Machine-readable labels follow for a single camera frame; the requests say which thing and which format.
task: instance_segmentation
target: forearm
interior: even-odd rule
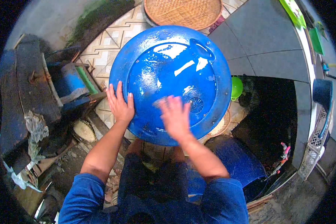
[[[178,142],[185,150],[199,174],[210,181],[219,177],[230,175],[220,159],[211,150],[202,145],[192,134]]]
[[[100,141],[88,153],[83,162],[81,173],[91,173],[107,182],[109,173],[116,162],[122,137],[128,124],[118,120],[112,128],[105,134]]]

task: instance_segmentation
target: blue bucket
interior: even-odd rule
[[[217,136],[206,143],[222,161],[230,177],[242,183],[246,202],[257,198],[264,190],[267,175],[260,161],[235,138]],[[204,179],[195,171],[188,170],[188,195],[197,201],[206,187]]]

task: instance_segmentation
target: tiled floor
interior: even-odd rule
[[[222,16],[226,19],[231,13],[233,13],[238,7],[240,7],[246,0],[223,0],[223,12]],[[110,78],[110,71],[114,59],[123,45],[127,43],[131,38],[140,32],[149,29],[151,26],[144,20],[140,0],[136,0],[134,9],[127,12],[124,16],[118,19],[115,23],[106,28],[80,55],[78,62],[90,64],[94,67],[93,76],[95,81],[101,86],[108,86]],[[202,32],[205,35],[209,34],[209,28],[203,29]],[[230,128],[235,127],[244,116],[244,111],[239,109],[239,104],[232,102],[230,105],[231,121],[228,126]],[[102,121],[111,128],[115,120],[108,106],[108,102],[103,100],[96,107],[96,113],[102,119]],[[128,130],[125,133],[125,137],[130,141],[134,140],[134,135]]]

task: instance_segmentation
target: moss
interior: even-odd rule
[[[76,28],[73,31],[72,37],[67,41],[66,47],[81,42],[85,32],[100,20],[107,20],[107,17],[109,17],[113,22],[132,9],[133,6],[134,0],[97,0],[92,2],[85,7],[83,14],[79,16]]]

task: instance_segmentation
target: round woven basket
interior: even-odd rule
[[[221,0],[144,0],[144,9],[158,25],[201,30],[218,20],[223,5]]]
[[[224,117],[220,120],[218,125],[215,128],[213,128],[213,130],[211,130],[207,134],[207,136],[215,137],[215,136],[220,135],[228,128],[229,122],[230,122],[230,113],[227,110],[226,113],[224,114]]]

